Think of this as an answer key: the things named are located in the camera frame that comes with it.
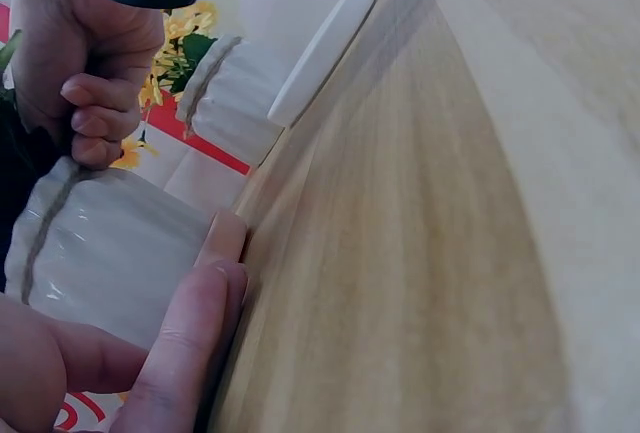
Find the fingernail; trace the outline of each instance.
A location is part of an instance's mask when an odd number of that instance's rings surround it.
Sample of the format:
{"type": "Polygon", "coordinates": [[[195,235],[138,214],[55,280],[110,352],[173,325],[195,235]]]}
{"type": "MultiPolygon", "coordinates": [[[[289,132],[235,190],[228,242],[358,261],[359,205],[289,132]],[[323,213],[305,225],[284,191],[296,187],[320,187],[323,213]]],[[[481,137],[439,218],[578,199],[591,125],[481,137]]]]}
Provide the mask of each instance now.
{"type": "Polygon", "coordinates": [[[211,269],[215,269],[216,271],[219,271],[220,273],[222,273],[223,275],[225,275],[227,278],[231,275],[245,275],[247,274],[244,265],[241,265],[240,263],[236,263],[235,261],[231,261],[231,260],[218,260],[214,263],[211,263],[208,268],[211,269]]]}
{"type": "Polygon", "coordinates": [[[88,115],[78,111],[71,117],[71,128],[78,133],[82,133],[80,130],[82,130],[89,120],[90,118],[88,115]]]}
{"type": "Polygon", "coordinates": [[[87,90],[77,85],[62,85],[60,94],[69,102],[76,106],[86,106],[93,102],[93,95],[87,90]]]}
{"type": "Polygon", "coordinates": [[[109,134],[109,127],[102,119],[84,111],[76,111],[73,114],[71,117],[71,128],[84,136],[93,138],[99,138],[109,134]]]}

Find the light wood grain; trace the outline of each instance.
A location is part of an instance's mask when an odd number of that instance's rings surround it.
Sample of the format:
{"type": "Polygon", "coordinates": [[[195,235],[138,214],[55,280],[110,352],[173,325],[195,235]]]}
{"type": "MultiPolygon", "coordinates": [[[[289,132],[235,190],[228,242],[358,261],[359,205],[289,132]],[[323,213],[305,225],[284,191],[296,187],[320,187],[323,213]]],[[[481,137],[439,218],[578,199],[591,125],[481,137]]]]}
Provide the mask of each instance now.
{"type": "Polygon", "coordinates": [[[238,203],[211,431],[638,431],[639,11],[378,0],[238,203]]]}

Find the white plastic bag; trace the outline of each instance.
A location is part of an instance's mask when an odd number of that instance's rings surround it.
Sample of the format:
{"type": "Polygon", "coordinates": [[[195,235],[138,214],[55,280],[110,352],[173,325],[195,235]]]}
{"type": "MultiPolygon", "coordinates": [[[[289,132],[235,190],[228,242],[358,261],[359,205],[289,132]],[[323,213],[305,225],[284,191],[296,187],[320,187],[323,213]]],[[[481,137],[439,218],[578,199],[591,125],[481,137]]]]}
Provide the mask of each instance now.
{"type": "Polygon", "coordinates": [[[188,130],[257,166],[283,130],[267,114],[285,79],[268,50],[225,35],[198,64],[176,116],[188,130]]]}
{"type": "MultiPolygon", "coordinates": [[[[14,226],[7,295],[20,299],[43,216],[76,169],[63,158],[36,184],[14,226]]],[[[149,348],[208,230],[208,218],[139,176],[92,172],[72,188],[48,229],[29,303],[53,318],[94,325],[149,348]]]]}

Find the red stripe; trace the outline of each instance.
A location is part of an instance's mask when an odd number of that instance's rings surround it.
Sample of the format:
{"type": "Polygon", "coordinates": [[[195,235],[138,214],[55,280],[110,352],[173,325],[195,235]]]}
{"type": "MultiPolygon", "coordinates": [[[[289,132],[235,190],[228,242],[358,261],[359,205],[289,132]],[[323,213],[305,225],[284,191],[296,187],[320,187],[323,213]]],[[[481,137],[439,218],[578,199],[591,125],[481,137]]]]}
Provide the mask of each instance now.
{"type": "Polygon", "coordinates": [[[62,404],[62,409],[67,414],[67,419],[64,420],[62,424],[56,426],[56,428],[60,428],[61,430],[70,430],[76,426],[76,423],[78,423],[78,413],[76,413],[76,410],[74,410],[66,401],[62,404]]]}
{"type": "Polygon", "coordinates": [[[96,418],[98,419],[98,423],[100,423],[102,420],[106,418],[104,411],[102,411],[102,409],[84,393],[69,393],[69,394],[73,396],[76,400],[81,402],[84,406],[89,408],[93,412],[93,414],[96,415],[96,418]]]}
{"type": "Polygon", "coordinates": [[[192,148],[204,153],[205,155],[219,161],[220,163],[227,165],[243,175],[249,173],[249,165],[244,164],[237,158],[234,158],[229,153],[221,150],[215,145],[212,145],[208,141],[200,138],[199,136],[192,135],[191,137],[184,139],[185,125],[180,120],[177,120],[176,115],[176,102],[169,94],[164,94],[164,105],[156,106],[151,110],[149,116],[149,124],[155,126],[159,130],[165,132],[167,135],[175,138],[182,143],[185,143],[192,148]]]}
{"type": "Polygon", "coordinates": [[[9,41],[9,8],[0,3],[0,41],[9,41]]]}

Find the tied string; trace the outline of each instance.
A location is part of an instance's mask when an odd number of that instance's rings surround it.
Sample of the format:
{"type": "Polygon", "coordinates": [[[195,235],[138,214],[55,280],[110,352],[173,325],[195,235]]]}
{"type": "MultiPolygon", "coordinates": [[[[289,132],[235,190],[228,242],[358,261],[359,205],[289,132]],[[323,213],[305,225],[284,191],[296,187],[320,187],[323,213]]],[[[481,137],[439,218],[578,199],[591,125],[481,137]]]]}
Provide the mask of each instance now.
{"type": "Polygon", "coordinates": [[[49,208],[46,209],[44,215],[42,216],[42,221],[40,222],[40,228],[38,228],[38,232],[36,233],[36,237],[33,240],[33,244],[29,249],[29,254],[27,255],[27,261],[24,265],[24,270],[22,274],[22,288],[21,288],[21,300],[25,305],[29,304],[29,297],[31,296],[31,291],[33,290],[33,285],[35,282],[34,278],[34,265],[36,259],[42,248],[44,247],[44,243],[47,240],[47,234],[49,233],[49,229],[51,228],[51,224],[55,217],[60,213],[62,208],[67,202],[69,195],[71,194],[71,190],[76,186],[79,182],[89,178],[91,171],[83,166],[76,165],[75,170],[71,173],[67,181],[64,182],[58,194],[54,197],[49,208]]]}
{"type": "Polygon", "coordinates": [[[241,41],[242,38],[236,36],[229,42],[228,45],[225,45],[224,48],[220,49],[220,51],[217,52],[218,57],[209,68],[209,71],[207,71],[204,80],[198,85],[198,88],[194,94],[193,101],[187,107],[187,114],[184,121],[187,127],[185,131],[185,137],[188,138],[189,136],[193,135],[193,117],[196,115],[196,111],[198,110],[198,103],[207,92],[207,86],[209,86],[209,83],[211,82],[213,77],[218,74],[218,72],[220,71],[220,67],[222,66],[222,62],[227,56],[229,56],[231,50],[238,46],[241,41]]]}

